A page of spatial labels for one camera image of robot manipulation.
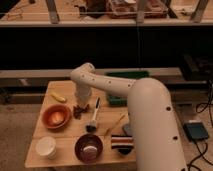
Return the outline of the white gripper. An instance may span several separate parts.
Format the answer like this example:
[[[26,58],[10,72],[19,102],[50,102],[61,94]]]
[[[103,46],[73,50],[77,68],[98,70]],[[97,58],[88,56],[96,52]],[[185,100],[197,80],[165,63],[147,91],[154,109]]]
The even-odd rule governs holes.
[[[92,94],[91,87],[85,84],[76,84],[76,100],[80,108],[85,108]]]

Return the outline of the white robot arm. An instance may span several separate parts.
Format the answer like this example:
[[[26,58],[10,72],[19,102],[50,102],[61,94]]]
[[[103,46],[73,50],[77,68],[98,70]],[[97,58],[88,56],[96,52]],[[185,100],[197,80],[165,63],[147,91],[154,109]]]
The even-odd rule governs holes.
[[[171,95],[162,82],[97,75],[91,63],[73,69],[70,77],[80,106],[92,87],[127,98],[137,171],[188,171]]]

